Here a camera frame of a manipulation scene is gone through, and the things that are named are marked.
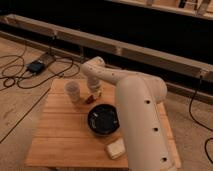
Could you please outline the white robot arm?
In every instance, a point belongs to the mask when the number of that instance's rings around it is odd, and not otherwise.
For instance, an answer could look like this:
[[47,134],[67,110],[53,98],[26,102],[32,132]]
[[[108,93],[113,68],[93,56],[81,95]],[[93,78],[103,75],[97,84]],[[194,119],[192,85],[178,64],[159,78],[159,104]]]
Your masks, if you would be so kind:
[[165,82],[149,74],[105,67],[101,57],[81,65],[88,88],[100,80],[115,86],[115,105],[131,171],[177,171],[157,105],[167,94]]

